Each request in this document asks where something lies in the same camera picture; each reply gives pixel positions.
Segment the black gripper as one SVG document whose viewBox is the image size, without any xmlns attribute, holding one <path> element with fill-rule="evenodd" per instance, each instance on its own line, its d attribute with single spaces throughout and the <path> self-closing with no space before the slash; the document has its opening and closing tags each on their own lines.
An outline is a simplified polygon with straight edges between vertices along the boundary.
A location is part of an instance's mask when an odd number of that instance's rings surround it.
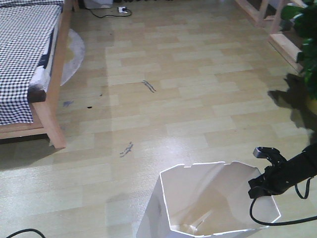
<svg viewBox="0 0 317 238">
<path fill-rule="evenodd" d="M 281 195 L 297 182 L 296 164 L 293 162 L 277 163 L 267 166 L 264 173 L 248 181 L 250 198 Z"/>
</svg>

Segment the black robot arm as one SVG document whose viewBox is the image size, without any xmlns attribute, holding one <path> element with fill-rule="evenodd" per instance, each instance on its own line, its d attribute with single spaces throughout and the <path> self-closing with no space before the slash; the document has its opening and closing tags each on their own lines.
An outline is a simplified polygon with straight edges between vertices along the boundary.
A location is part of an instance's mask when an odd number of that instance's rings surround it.
<svg viewBox="0 0 317 238">
<path fill-rule="evenodd" d="M 316 144 L 307 146 L 290 160 L 286 160 L 279 150 L 272 147 L 257 147 L 253 155 L 267 159 L 271 165 L 264 169 L 263 174 L 248 181 L 251 199 L 281 195 L 290 187 L 317 175 Z"/>
</svg>

